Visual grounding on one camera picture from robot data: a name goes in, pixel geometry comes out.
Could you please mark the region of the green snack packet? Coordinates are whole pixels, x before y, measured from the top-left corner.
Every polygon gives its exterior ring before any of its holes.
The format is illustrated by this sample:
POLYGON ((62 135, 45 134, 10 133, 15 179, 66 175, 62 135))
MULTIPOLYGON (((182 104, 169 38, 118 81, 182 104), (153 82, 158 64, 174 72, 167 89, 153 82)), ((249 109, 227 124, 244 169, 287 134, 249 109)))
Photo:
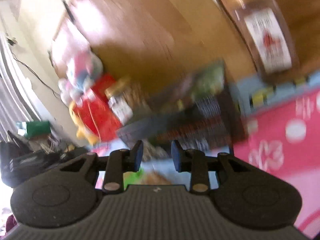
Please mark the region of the green snack packet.
POLYGON ((125 172, 123 174, 124 189, 129 185, 138 185, 144 177, 144 170, 140 168, 137 172, 125 172))

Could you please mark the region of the nut jar gold lid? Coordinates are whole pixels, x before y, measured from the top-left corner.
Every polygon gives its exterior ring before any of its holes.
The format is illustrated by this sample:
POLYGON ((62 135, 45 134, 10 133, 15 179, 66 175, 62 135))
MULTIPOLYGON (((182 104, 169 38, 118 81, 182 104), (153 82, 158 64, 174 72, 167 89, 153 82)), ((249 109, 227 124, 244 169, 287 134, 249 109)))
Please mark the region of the nut jar gold lid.
POLYGON ((140 84, 129 77, 122 77, 105 89, 108 105, 122 125, 126 124, 137 111, 149 110, 140 84))

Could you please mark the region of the pink white plush toy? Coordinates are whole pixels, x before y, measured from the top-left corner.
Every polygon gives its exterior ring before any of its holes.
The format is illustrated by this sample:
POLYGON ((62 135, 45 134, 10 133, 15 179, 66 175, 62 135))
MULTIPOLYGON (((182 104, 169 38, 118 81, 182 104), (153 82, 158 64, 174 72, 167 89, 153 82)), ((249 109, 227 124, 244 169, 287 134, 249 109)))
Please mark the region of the pink white plush toy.
POLYGON ((103 64, 90 50, 79 51, 67 63, 66 77, 59 79, 60 99, 68 107, 102 77, 103 64))

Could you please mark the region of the silver metal tin box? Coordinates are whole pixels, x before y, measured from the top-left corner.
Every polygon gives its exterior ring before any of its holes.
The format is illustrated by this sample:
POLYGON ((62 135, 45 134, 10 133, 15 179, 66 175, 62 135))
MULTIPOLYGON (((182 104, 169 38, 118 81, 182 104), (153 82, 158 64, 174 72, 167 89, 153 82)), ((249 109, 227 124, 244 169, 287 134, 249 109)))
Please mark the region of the silver metal tin box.
POLYGON ((183 148, 207 152, 246 139, 241 114, 233 101, 222 59, 186 75, 147 100, 117 131, 131 147, 143 140, 170 150, 177 140, 183 148))

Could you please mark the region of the red gift box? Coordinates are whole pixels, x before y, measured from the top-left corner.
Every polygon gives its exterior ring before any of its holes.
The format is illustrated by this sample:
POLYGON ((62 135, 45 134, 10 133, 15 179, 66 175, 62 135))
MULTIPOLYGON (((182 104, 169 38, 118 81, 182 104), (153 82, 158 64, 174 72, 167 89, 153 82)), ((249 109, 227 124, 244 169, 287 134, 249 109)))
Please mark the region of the red gift box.
POLYGON ((121 127, 120 121, 111 111, 105 89, 116 80, 110 74, 104 74, 77 101, 74 111, 85 126, 98 138, 98 142, 108 142, 117 137, 116 131, 121 127))

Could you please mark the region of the yellow plush toy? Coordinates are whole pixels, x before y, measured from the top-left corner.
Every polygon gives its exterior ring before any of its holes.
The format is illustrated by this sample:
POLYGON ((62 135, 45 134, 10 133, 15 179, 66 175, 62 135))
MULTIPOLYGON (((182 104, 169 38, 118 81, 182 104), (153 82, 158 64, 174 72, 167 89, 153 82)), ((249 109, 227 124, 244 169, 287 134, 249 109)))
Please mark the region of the yellow plush toy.
POLYGON ((99 141, 99 138, 85 126, 81 118, 75 113, 74 107, 75 107, 75 101, 72 101, 69 104, 68 109, 69 109, 70 117, 74 122, 75 126, 77 127, 76 137, 78 139, 86 139, 89 142, 89 144, 93 146, 99 141))

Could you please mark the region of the green box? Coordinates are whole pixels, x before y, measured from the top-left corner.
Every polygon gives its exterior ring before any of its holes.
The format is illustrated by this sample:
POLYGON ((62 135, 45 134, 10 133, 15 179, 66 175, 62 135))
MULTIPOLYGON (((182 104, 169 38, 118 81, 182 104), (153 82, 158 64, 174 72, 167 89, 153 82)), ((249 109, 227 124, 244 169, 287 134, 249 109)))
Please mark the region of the green box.
POLYGON ((51 127, 49 121, 17 122, 17 133, 27 139, 42 135, 49 135, 51 127))

